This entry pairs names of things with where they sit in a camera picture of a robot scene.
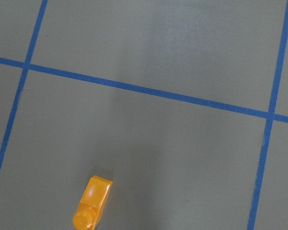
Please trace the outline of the orange trapezoid block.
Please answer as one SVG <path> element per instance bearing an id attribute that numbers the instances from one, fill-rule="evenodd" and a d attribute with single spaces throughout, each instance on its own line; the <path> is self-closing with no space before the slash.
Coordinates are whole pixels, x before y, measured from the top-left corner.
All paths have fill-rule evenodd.
<path id="1" fill-rule="evenodd" d="M 77 230 L 94 230 L 102 217 L 113 182 L 92 176 L 84 190 L 72 222 Z"/>

